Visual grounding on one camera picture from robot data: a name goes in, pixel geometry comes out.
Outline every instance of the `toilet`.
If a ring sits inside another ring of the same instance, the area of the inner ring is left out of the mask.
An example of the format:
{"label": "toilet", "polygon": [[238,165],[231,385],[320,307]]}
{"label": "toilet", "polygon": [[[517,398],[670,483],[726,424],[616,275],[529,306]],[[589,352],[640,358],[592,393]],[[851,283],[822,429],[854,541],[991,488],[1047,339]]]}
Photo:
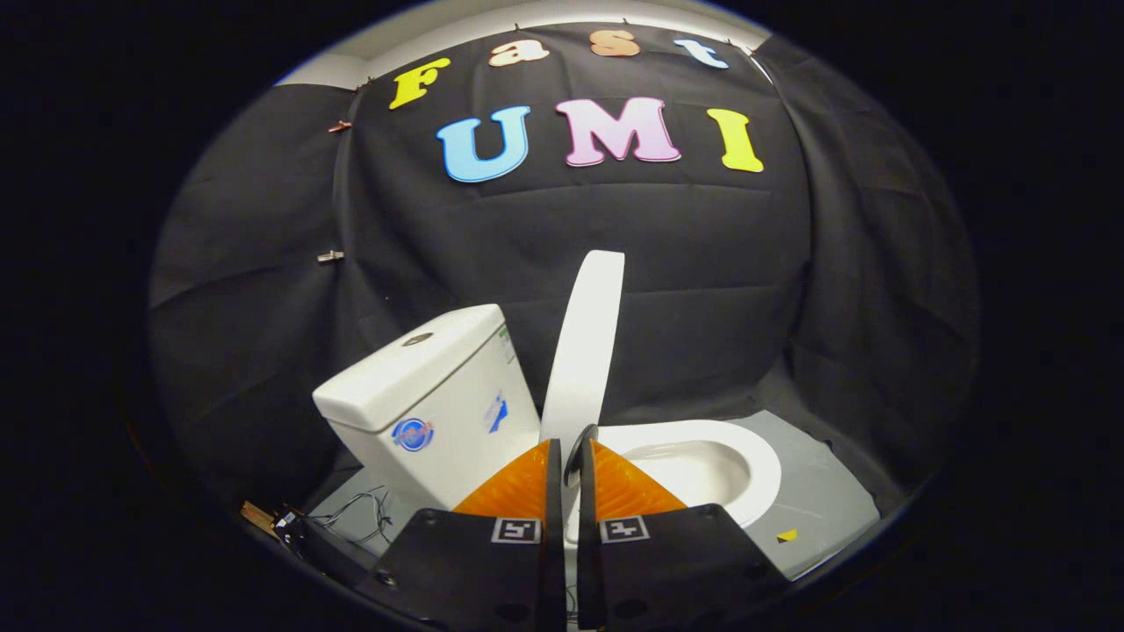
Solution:
{"label": "toilet", "polygon": [[538,443],[538,413],[498,305],[429,320],[312,400],[371,487],[387,486],[404,507],[452,509]]}
{"label": "toilet", "polygon": [[[599,426],[597,441],[687,506],[722,505],[742,529],[764,515],[780,490],[777,452],[756,433],[740,425],[688,419]],[[578,545],[577,508],[566,520],[565,545]]]}
{"label": "toilet", "polygon": [[[345,369],[312,399],[372,487],[386,485],[406,507],[450,511],[542,441],[559,439],[569,453],[582,428],[598,422],[623,265],[623,254],[602,251],[582,264],[542,418],[498,305],[434,318]],[[600,426],[597,441],[687,506],[719,504],[743,529],[780,489],[777,453],[735,424]],[[578,543],[580,507],[572,493],[563,488],[569,549]]]}

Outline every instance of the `letter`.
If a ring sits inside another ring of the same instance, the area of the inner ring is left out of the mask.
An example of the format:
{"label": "letter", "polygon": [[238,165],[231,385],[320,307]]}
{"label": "letter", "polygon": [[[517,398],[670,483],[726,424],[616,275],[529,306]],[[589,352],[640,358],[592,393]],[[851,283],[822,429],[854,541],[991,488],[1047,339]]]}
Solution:
{"label": "letter", "polygon": [[722,164],[726,165],[726,169],[764,171],[765,165],[758,160],[758,156],[753,155],[750,133],[745,128],[750,123],[749,118],[735,111],[717,108],[710,108],[706,114],[718,121],[722,142],[726,144],[726,155],[722,156]]}
{"label": "letter", "polygon": [[448,57],[442,57],[396,76],[395,83],[398,83],[398,96],[391,101],[390,109],[397,109],[414,99],[424,97],[427,90],[422,87],[437,81],[437,69],[445,67],[450,63],[452,62],[448,61]]}
{"label": "letter", "polygon": [[513,171],[527,157],[527,126],[524,117],[531,112],[527,106],[515,106],[496,110],[491,119],[499,123],[504,135],[504,151],[493,159],[477,156],[474,129],[479,118],[466,118],[451,123],[437,132],[437,138],[445,148],[445,171],[453,180],[461,182],[483,182]]}
{"label": "letter", "polygon": [[602,57],[631,57],[640,53],[633,34],[627,30],[595,30],[589,40],[593,44],[590,48]]}
{"label": "letter", "polygon": [[495,57],[488,60],[490,66],[509,66],[519,62],[533,62],[541,60],[551,52],[543,48],[543,43],[537,39],[520,39],[502,46],[492,48]]}
{"label": "letter", "polygon": [[710,67],[727,69],[729,64],[722,60],[714,58],[714,48],[704,46],[694,39],[676,39],[676,45],[687,48],[692,57]]}
{"label": "letter", "polygon": [[625,160],[636,137],[633,155],[647,162],[671,162],[682,154],[671,145],[668,128],[663,125],[663,101],[649,97],[634,97],[625,102],[620,118],[614,119],[589,99],[562,101],[555,109],[570,120],[573,152],[565,157],[570,166],[592,166],[605,161],[605,154],[593,147],[593,136],[600,138],[613,157]]}

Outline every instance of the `toilet tank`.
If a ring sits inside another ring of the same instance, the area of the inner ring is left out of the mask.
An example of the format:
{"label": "toilet tank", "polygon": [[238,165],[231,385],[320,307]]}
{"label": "toilet tank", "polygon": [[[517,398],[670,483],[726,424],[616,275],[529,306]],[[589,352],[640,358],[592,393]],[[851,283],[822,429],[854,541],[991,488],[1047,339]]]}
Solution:
{"label": "toilet tank", "polygon": [[498,305],[450,312],[312,392],[372,487],[452,509],[538,442],[538,413]]}

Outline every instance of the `cable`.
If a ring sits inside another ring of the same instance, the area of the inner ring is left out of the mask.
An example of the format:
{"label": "cable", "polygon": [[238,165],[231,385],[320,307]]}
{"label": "cable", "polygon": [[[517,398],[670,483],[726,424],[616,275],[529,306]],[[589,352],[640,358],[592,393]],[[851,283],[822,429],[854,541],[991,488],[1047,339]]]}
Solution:
{"label": "cable", "polygon": [[[368,489],[366,491],[361,491],[361,493],[352,496],[350,500],[347,500],[346,503],[344,503],[344,505],[342,507],[339,507],[338,509],[336,509],[332,514],[319,515],[319,516],[308,516],[308,517],[310,517],[310,518],[319,522],[326,529],[328,529],[329,531],[332,531],[336,535],[339,535],[341,538],[343,538],[344,540],[346,540],[351,544],[362,544],[363,542],[366,542],[368,540],[370,540],[371,538],[374,538],[375,535],[382,535],[382,539],[389,545],[390,544],[390,539],[387,538],[386,533],[383,533],[383,529],[386,529],[387,524],[393,525],[393,523],[390,521],[390,516],[387,515],[383,512],[383,504],[387,502],[387,496],[390,494],[390,489],[387,489],[382,494],[382,498],[379,498],[378,496],[374,495],[374,491],[377,491],[379,489],[383,489],[384,487],[387,487],[387,486],[386,485],[380,485],[378,487],[372,487],[371,489]],[[371,533],[364,535],[363,538],[360,538],[359,540],[348,540],[342,533],[337,532],[333,527],[333,525],[335,525],[336,521],[338,521],[341,518],[341,516],[343,516],[344,512],[346,512],[352,505],[354,505],[356,502],[359,502],[360,498],[371,498],[371,500],[374,502],[377,526],[375,526],[374,531],[372,531]]]}
{"label": "cable", "polygon": [[578,622],[578,598],[574,597],[573,593],[570,590],[570,588],[577,588],[577,587],[578,587],[577,584],[574,584],[573,586],[566,586],[565,587],[565,596],[566,596],[565,620],[566,620],[568,623],[577,623]]}

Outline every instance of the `orange gripper pad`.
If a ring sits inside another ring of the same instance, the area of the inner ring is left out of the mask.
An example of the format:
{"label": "orange gripper pad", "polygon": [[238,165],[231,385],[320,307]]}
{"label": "orange gripper pad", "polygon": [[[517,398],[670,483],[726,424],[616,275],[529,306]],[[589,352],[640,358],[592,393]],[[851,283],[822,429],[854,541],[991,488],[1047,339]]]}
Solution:
{"label": "orange gripper pad", "polygon": [[593,482],[597,522],[686,509],[687,505],[627,459],[596,441]]}
{"label": "orange gripper pad", "polygon": [[551,442],[544,441],[516,457],[453,507],[453,512],[546,520],[546,461],[550,449]]}

